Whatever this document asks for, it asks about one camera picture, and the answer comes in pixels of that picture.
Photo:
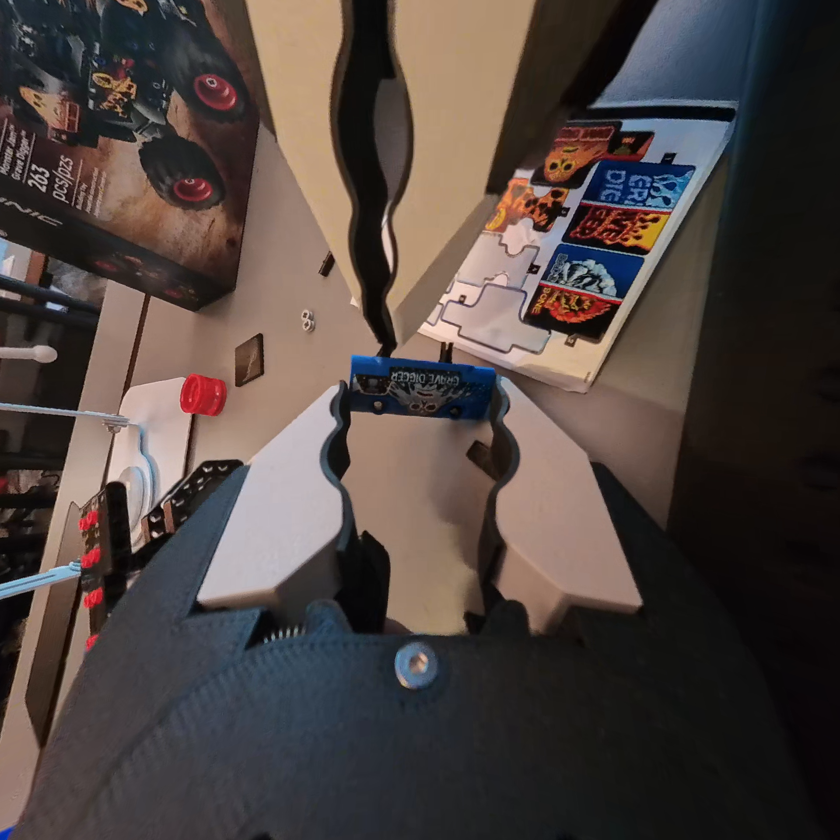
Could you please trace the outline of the dark toy set box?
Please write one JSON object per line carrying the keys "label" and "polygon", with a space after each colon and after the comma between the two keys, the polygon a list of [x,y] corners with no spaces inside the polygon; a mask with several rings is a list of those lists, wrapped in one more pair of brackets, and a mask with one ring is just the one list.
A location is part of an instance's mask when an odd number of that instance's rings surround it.
{"label": "dark toy set box", "polygon": [[2,236],[188,311],[224,298],[261,92],[245,2],[2,1]]}

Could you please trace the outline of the white book stand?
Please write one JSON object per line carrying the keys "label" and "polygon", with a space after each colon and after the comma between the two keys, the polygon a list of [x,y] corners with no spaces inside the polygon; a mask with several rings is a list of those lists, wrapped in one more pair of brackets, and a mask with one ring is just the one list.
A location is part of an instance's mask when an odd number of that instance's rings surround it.
{"label": "white book stand", "polygon": [[[2,411],[90,418],[99,421],[112,435],[106,484],[123,483],[127,490],[132,557],[128,578],[140,568],[151,549],[135,551],[140,540],[140,521],[162,499],[165,491],[183,478],[193,415],[184,414],[179,398],[184,377],[129,388],[116,414],[2,403]],[[73,581],[81,582],[80,558],[56,570],[32,574],[2,584],[1,598]]]}

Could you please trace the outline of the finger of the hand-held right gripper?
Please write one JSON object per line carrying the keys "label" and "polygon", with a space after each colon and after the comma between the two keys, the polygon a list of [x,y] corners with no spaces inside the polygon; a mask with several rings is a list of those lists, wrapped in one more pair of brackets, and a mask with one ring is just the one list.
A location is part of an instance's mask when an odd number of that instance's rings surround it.
{"label": "finger of the hand-held right gripper", "polygon": [[412,159],[392,213],[395,344],[421,327],[515,169],[598,99],[652,1],[395,2]]}
{"label": "finger of the hand-held right gripper", "polygon": [[396,76],[389,3],[247,1],[271,118],[364,320],[388,357],[396,348],[385,294],[388,185],[375,103]]}

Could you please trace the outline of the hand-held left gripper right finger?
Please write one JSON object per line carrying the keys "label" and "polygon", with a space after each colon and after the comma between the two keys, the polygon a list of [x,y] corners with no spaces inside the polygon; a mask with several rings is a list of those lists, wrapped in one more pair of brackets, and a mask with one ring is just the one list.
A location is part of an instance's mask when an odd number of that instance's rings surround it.
{"label": "hand-held left gripper right finger", "polygon": [[483,614],[519,602],[533,634],[556,631],[573,607],[634,615],[643,605],[592,463],[583,448],[507,377],[491,394],[488,444],[499,471],[477,549]]}

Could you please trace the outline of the black smooth square tile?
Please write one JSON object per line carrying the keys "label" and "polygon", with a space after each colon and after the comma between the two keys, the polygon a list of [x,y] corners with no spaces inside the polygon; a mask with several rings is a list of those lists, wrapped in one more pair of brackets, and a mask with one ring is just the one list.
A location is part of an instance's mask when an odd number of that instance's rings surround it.
{"label": "black smooth square tile", "polygon": [[245,386],[265,372],[264,335],[256,335],[238,345],[234,351],[234,384]]}

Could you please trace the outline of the blue printed curved panel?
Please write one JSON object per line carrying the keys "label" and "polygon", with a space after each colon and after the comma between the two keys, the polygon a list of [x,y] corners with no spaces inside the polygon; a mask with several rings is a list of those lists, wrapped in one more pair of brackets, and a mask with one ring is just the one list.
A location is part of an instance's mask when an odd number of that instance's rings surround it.
{"label": "blue printed curved panel", "polygon": [[357,413],[483,421],[497,374],[469,364],[352,355],[350,409]]}

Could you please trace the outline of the grey desk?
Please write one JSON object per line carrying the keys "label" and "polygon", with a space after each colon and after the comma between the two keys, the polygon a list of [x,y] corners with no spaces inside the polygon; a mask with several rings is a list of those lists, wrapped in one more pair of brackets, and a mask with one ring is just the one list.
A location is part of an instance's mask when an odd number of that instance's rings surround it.
{"label": "grey desk", "polygon": [[[705,307],[726,165],[720,164],[585,395],[507,375],[664,526]],[[192,461],[247,461],[377,349],[275,137],[260,128],[235,292],[192,313],[108,284],[82,405],[115,413],[124,383],[190,373],[234,381],[235,347],[264,335],[265,373],[232,386],[217,418],[199,417]],[[311,310],[317,328],[302,329]],[[490,479],[466,456],[487,426],[354,414],[343,479],[361,531],[392,561],[388,614],[422,634],[464,628],[478,610],[473,566]]]}

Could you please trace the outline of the colourful sticker sheet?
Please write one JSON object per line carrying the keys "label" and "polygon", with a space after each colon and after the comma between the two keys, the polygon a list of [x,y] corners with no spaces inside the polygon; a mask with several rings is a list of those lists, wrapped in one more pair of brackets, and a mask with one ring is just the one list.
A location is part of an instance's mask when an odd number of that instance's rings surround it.
{"label": "colourful sticker sheet", "polygon": [[733,132],[734,101],[574,115],[519,167],[419,332],[585,393]]}

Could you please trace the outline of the red wheel rim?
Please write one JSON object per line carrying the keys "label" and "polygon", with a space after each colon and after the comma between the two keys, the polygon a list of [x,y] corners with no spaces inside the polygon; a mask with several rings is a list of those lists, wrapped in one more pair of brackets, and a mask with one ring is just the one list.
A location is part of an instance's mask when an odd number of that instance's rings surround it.
{"label": "red wheel rim", "polygon": [[225,407],[228,389],[218,378],[189,374],[182,384],[179,403],[184,414],[217,417]]}

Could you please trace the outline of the black block with red pins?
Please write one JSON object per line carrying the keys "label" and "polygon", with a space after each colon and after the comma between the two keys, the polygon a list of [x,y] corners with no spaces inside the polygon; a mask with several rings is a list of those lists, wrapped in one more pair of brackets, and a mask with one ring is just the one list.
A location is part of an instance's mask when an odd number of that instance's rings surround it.
{"label": "black block with red pins", "polygon": [[132,543],[125,485],[106,484],[82,508],[78,528],[81,605],[88,614],[86,650],[91,650],[128,589]]}

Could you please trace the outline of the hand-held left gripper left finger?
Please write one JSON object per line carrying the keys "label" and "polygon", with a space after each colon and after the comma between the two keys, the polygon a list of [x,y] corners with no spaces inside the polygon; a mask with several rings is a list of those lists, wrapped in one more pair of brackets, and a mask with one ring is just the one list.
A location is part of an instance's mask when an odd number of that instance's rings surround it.
{"label": "hand-held left gripper left finger", "polygon": [[258,607],[288,627],[335,601],[356,633],[384,631],[387,550],[358,529],[350,467],[350,388],[330,387],[248,463],[197,603]]}

